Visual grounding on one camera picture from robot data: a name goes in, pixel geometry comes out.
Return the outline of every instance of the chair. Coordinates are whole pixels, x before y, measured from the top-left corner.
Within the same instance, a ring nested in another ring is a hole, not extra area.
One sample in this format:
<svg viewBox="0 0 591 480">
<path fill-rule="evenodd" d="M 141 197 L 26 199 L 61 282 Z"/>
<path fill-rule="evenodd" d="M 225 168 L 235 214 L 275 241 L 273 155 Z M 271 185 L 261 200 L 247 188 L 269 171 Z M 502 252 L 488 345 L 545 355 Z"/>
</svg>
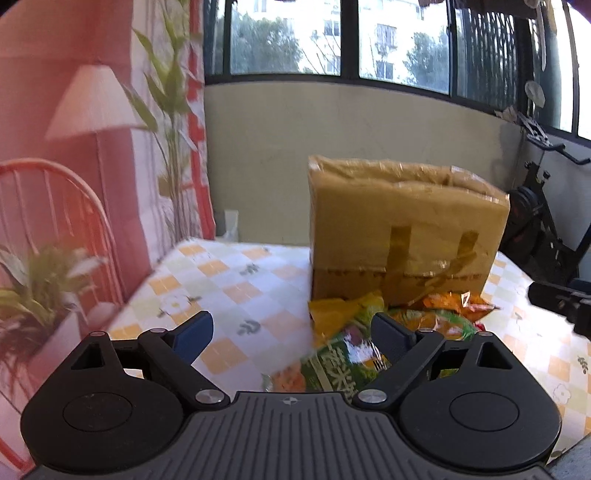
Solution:
<svg viewBox="0 0 591 480">
<path fill-rule="evenodd" d="M 123 298 L 113 233 L 102 204 L 89 185 L 63 165 L 40 158 L 0 162 L 0 245 L 22 259 L 38 255 L 45 245 L 67 252 L 84 248 L 98 262 L 87 275 L 93 288 L 77 296 L 68 294 L 73 307 L 35 352 L 27 371 L 15 374 L 7 363 L 0 368 L 0 461 L 22 470 L 28 459 L 17 452 L 26 452 L 26 447 L 15 445 L 15 436 L 5 432 L 18 432 L 20 412 L 34 391 L 82 336 L 105 327 L 123 305 Z M 9 277 L 0 275 L 0 287 L 10 288 L 7 280 Z M 19 388 L 8 395 L 2 380 L 14 382 L 15 376 L 19 376 Z M 14 409 L 16 415 L 7 408 Z"/>
</svg>

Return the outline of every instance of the orange snack bag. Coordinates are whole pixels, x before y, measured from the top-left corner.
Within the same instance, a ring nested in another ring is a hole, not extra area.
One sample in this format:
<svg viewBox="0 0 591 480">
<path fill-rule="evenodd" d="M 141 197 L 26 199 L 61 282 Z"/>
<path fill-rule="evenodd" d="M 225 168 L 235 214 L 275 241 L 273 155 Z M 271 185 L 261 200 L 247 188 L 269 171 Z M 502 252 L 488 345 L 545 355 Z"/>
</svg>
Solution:
<svg viewBox="0 0 591 480">
<path fill-rule="evenodd" d="M 489 312 L 496 309 L 480 295 L 473 293 L 432 293 L 423 298 L 427 309 L 452 310 L 472 323 L 482 320 Z"/>
</svg>

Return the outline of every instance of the packing tape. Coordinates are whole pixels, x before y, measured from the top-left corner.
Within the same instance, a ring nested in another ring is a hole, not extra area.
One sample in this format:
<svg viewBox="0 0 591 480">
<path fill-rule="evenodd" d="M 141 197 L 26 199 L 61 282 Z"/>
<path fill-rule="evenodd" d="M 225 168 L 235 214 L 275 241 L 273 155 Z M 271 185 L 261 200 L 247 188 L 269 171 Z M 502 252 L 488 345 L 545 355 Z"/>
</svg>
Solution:
<svg viewBox="0 0 591 480">
<path fill-rule="evenodd" d="M 382 280 L 382 292 L 386 288 L 395 288 L 404 278 L 404 270 L 410 254 L 410 238 L 412 227 L 393 226 L 390 230 L 390 247 L 386 261 L 386 275 Z M 478 241 L 478 232 L 468 230 L 462 234 L 457 247 L 456 258 L 451 260 L 448 266 L 438 274 L 419 279 L 417 286 L 422 288 L 421 294 L 408 304 L 411 305 L 425 295 L 429 295 L 435 289 L 441 287 L 446 280 L 461 272 L 465 267 L 474 262 L 476 252 L 474 247 Z"/>
</svg>

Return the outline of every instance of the checkered tablecloth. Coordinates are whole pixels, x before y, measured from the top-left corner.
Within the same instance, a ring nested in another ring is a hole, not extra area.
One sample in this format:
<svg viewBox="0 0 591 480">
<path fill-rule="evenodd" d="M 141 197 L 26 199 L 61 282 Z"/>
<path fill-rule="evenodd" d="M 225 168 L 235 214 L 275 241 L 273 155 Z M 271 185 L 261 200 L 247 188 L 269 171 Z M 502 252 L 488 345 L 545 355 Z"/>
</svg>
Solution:
<svg viewBox="0 0 591 480">
<path fill-rule="evenodd" d="M 309 256 L 303 247 L 184 242 L 134 294 L 109 333 L 113 339 L 135 338 L 154 327 L 173 329 L 208 310 L 213 340 L 193 366 L 230 396 L 259 391 L 262 374 L 312 350 Z M 556 457 L 591 432 L 591 343 L 573 335 L 563 318 L 530 305 L 530 283 L 497 254 L 483 297 L 500 309 L 484 324 L 557 403 L 563 429 Z"/>
</svg>

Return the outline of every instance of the tree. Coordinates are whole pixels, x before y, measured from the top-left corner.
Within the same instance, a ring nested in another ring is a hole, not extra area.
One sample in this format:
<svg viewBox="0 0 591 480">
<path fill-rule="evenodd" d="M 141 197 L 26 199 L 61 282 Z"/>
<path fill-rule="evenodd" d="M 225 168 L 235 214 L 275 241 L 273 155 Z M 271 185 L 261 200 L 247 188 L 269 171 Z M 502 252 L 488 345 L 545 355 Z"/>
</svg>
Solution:
<svg viewBox="0 0 591 480">
<path fill-rule="evenodd" d="M 218 21 L 215 65 L 222 64 L 223 19 Z M 248 14 L 232 13 L 230 71 L 240 73 L 299 72 L 300 44 L 281 18 L 255 20 Z"/>
<path fill-rule="evenodd" d="M 420 88 L 449 91 L 449 40 L 442 31 L 435 39 L 426 33 L 413 35 L 414 47 L 407 52 L 404 66 L 410 73 L 407 81 Z"/>
<path fill-rule="evenodd" d="M 327 35 L 326 32 L 323 32 L 322 37 L 318 35 L 318 31 L 314 30 L 312 35 L 310 36 L 310 40 L 316 47 L 314 50 L 314 55 L 310 53 L 312 58 L 308 57 L 306 52 L 304 52 L 304 56 L 306 60 L 312 67 L 312 69 L 307 68 L 309 72 L 305 73 L 319 73 L 319 74 L 336 74 L 340 75 L 340 61 L 337 61 L 337 58 L 340 58 L 340 36 L 335 37 L 334 34 Z M 317 69 L 314 64 L 314 56 L 318 59 L 317 65 L 320 67 L 320 70 Z"/>
</svg>

